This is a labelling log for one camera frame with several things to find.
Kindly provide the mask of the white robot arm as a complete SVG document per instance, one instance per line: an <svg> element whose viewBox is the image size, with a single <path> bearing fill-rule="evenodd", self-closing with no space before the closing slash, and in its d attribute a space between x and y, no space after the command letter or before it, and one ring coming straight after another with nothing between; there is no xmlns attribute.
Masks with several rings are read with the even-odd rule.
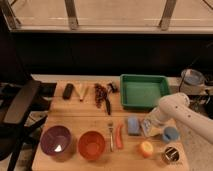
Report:
<svg viewBox="0 0 213 171"><path fill-rule="evenodd" d="M175 93L161 97L157 106L142 120L141 126L146 137L158 134L164 123L174 118L193 129L197 134L213 144L213 120L189 108L190 99L185 93Z"/></svg>

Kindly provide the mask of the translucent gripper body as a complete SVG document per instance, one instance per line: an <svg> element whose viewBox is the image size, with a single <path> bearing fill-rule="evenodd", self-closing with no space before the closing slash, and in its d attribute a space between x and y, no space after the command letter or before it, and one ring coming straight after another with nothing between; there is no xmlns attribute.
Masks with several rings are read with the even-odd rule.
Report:
<svg viewBox="0 0 213 171"><path fill-rule="evenodd" d="M161 133L161 130L164 127L161 112L153 110L149 114L147 114L143 120L149 120L151 122L152 124L151 136L156 136Z"/></svg>

